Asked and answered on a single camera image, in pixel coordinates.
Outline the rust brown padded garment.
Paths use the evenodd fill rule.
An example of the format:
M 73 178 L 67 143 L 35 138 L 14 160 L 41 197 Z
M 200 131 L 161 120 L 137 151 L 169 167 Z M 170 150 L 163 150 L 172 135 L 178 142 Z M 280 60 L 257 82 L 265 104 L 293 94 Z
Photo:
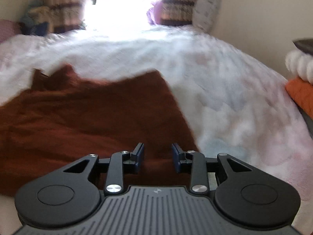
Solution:
M 192 133 L 166 81 L 151 71 L 120 81 L 79 77 L 71 65 L 50 76 L 36 70 L 32 86 L 1 106 L 1 193 L 94 153 L 108 158 L 145 146 L 139 174 L 127 184 L 187 185 L 171 145 L 196 150 Z

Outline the pile of clothes in corner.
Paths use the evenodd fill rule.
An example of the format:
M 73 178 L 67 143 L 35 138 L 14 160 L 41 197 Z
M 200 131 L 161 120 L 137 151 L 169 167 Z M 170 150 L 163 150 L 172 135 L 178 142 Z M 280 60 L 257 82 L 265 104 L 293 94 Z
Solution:
M 20 19 L 20 28 L 25 35 L 45 36 L 54 32 L 52 10 L 41 0 L 32 0 Z

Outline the white floral fleece blanket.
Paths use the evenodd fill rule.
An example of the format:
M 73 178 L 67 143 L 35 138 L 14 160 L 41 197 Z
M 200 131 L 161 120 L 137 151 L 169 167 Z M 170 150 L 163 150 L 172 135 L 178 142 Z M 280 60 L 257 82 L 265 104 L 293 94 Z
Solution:
M 158 70 L 200 151 L 230 151 L 294 186 L 293 225 L 312 233 L 312 137 L 286 79 L 232 45 L 191 28 L 18 34 L 1 44 L 1 102 L 30 84 L 31 70 L 69 63 L 83 77 L 115 80 Z

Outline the orange cloth item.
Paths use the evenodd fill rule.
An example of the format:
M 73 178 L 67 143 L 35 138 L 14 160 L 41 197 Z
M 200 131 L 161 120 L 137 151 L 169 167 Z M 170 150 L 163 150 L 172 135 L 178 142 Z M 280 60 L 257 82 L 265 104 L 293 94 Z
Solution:
M 297 77 L 285 85 L 292 100 L 313 119 L 313 86 L 307 81 Z

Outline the white fluffy item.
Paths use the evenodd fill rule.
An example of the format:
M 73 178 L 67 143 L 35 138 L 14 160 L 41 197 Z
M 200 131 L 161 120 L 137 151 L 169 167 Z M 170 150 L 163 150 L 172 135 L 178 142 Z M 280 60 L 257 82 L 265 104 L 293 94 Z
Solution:
M 313 61 L 312 55 L 305 54 L 300 50 L 292 50 L 285 57 L 287 70 L 303 81 L 313 83 Z

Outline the purple cloth by window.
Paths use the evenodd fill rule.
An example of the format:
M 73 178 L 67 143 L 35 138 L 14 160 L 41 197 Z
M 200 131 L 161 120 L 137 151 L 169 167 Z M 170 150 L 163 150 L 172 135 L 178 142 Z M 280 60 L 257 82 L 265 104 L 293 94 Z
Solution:
M 149 25 L 160 25 L 162 14 L 162 1 L 152 3 L 152 7 L 146 12 Z

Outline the white patterned pillow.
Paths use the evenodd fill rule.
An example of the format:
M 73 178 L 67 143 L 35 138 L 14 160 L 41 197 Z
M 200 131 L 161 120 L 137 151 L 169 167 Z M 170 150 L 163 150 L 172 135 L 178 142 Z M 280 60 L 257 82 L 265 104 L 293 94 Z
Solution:
M 220 0 L 196 0 L 192 10 L 192 25 L 210 33 L 219 12 Z

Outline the striped brown curtain right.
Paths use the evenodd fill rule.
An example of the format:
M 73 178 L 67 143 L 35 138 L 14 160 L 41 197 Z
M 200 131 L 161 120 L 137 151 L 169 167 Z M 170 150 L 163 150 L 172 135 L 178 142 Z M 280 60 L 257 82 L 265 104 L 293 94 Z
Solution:
M 162 0 L 162 25 L 183 26 L 192 24 L 192 10 L 196 0 Z

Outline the striped brown curtain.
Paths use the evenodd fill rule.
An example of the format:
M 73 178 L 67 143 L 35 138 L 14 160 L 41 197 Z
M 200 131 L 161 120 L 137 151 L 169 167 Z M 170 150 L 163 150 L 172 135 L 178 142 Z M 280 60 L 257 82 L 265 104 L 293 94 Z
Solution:
M 82 0 L 42 0 L 48 8 L 45 21 L 48 22 L 50 33 L 64 33 L 77 30 L 82 25 Z
M 183 26 L 192 24 L 192 10 L 196 0 L 162 0 L 162 25 Z

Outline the striped brown curtain left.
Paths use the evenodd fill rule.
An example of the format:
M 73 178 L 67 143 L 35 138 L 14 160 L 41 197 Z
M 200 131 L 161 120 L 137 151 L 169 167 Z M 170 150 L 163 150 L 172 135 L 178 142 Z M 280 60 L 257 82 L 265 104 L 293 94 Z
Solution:
M 48 8 L 45 21 L 48 22 L 50 33 L 64 33 L 77 30 L 82 25 L 82 0 L 42 0 Z

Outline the mauve quilted pillow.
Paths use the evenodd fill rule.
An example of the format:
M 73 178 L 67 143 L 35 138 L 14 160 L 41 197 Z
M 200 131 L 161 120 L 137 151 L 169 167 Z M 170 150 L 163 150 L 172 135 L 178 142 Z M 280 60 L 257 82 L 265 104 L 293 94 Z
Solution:
M 17 34 L 21 34 L 21 28 L 17 22 L 0 20 L 0 43 L 3 43 Z

